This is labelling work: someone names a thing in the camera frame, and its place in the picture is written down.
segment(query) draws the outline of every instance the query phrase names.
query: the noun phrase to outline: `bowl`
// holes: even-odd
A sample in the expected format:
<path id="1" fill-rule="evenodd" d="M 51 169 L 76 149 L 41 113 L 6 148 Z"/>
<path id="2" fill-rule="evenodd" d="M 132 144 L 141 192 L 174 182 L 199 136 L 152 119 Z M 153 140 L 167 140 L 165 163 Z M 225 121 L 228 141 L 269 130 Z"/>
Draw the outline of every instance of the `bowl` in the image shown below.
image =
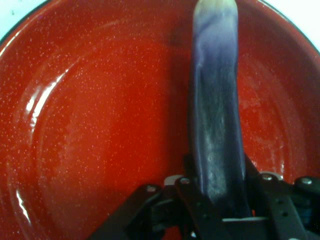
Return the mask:
<path id="1" fill-rule="evenodd" d="M 184 173 L 195 3 L 50 1 L 2 40 L 0 236 L 85 239 Z M 237 4 L 245 152 L 290 183 L 320 176 L 320 55 L 268 5 Z"/>

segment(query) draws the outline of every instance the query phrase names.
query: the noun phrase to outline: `bolt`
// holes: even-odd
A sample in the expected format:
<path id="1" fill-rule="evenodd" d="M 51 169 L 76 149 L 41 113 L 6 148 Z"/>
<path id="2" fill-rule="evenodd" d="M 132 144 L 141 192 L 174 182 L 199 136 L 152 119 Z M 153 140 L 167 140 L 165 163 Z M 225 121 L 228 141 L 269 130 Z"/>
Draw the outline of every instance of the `bolt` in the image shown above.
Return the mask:
<path id="1" fill-rule="evenodd" d="M 156 187 L 154 187 L 154 186 L 147 186 L 146 187 L 146 191 L 148 192 L 148 193 L 154 193 L 155 191 L 156 191 L 157 189 L 156 189 Z"/>
<path id="2" fill-rule="evenodd" d="M 263 173 L 261 176 L 263 180 L 266 180 L 266 181 L 272 180 L 272 176 L 268 173 Z"/>
<path id="3" fill-rule="evenodd" d="M 190 180 L 189 180 L 188 178 L 186 178 L 186 177 L 183 177 L 183 178 L 180 179 L 180 183 L 182 183 L 182 184 L 189 184 L 189 183 L 190 183 Z"/>
<path id="4" fill-rule="evenodd" d="M 311 180 L 310 178 L 307 178 L 307 177 L 301 178 L 301 182 L 302 182 L 303 184 L 307 184 L 307 185 L 312 184 L 312 180 Z"/>
<path id="5" fill-rule="evenodd" d="M 197 238 L 197 235 L 196 235 L 195 231 L 192 231 L 191 234 L 190 234 L 190 236 L 191 236 L 193 239 Z"/>

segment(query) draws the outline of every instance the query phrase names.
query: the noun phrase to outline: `red enamel bowl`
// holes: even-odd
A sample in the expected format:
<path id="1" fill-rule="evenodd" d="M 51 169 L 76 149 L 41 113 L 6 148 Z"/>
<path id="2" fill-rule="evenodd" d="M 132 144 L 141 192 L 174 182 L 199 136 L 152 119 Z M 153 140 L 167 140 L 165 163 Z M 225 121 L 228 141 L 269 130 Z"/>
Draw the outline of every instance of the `red enamel bowl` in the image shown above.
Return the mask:
<path id="1" fill-rule="evenodd" d="M 1 42 L 1 238 L 85 239 L 184 173 L 195 3 L 51 1 Z M 267 5 L 238 11 L 245 151 L 286 181 L 320 176 L 320 55 Z"/>

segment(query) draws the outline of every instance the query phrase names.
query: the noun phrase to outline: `bowl rim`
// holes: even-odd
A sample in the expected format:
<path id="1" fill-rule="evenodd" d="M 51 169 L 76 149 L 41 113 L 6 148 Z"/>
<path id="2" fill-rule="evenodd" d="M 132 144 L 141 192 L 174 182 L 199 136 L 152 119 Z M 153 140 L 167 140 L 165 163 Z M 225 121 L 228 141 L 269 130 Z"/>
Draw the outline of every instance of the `bowl rim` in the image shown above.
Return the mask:
<path id="1" fill-rule="evenodd" d="M 34 13 L 40 11 L 41 9 L 43 9 L 45 6 L 47 6 L 49 3 L 51 3 L 52 0 L 46 0 L 43 3 L 41 3 L 40 5 L 38 5 L 37 7 L 35 7 L 34 9 L 32 9 L 29 13 L 27 13 L 23 18 L 21 18 L 13 27 L 10 28 L 10 30 L 0 39 L 0 50 L 1 52 L 3 50 L 5 50 L 5 48 L 7 47 L 5 45 L 5 42 L 7 42 L 9 40 L 9 37 L 19 28 L 22 27 L 23 24 L 27 21 L 27 19 L 33 15 Z M 269 9 L 271 9 L 272 11 L 274 11 L 278 16 L 280 16 L 282 19 L 284 19 L 288 24 L 290 24 L 291 26 L 294 27 L 294 29 L 296 31 L 298 31 L 298 33 L 303 36 L 304 40 L 306 40 L 306 42 L 308 43 L 308 45 L 320 56 L 320 49 L 317 49 L 316 46 L 311 42 L 311 40 L 300 30 L 300 28 L 297 27 L 297 25 L 295 25 L 288 17 L 286 17 L 282 12 L 280 12 L 279 10 L 277 10 L 274 6 L 272 6 L 271 4 L 269 4 L 268 2 L 264 1 L 264 0 L 258 0 L 257 2 L 252 2 L 253 4 L 257 4 L 257 3 L 261 3 L 263 5 L 265 5 L 266 7 L 268 7 Z"/>

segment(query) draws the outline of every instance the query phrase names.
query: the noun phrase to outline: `purple eggplant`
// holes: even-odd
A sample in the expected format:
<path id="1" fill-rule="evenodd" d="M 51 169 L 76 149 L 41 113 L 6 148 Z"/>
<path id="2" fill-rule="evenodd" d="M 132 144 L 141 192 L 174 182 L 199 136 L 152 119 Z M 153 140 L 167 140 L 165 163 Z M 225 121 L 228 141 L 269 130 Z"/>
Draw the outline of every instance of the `purple eggplant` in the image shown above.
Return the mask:
<path id="1" fill-rule="evenodd" d="M 223 218 L 251 216 L 238 92 L 238 9 L 199 0 L 193 14 L 189 123 L 197 183 Z"/>

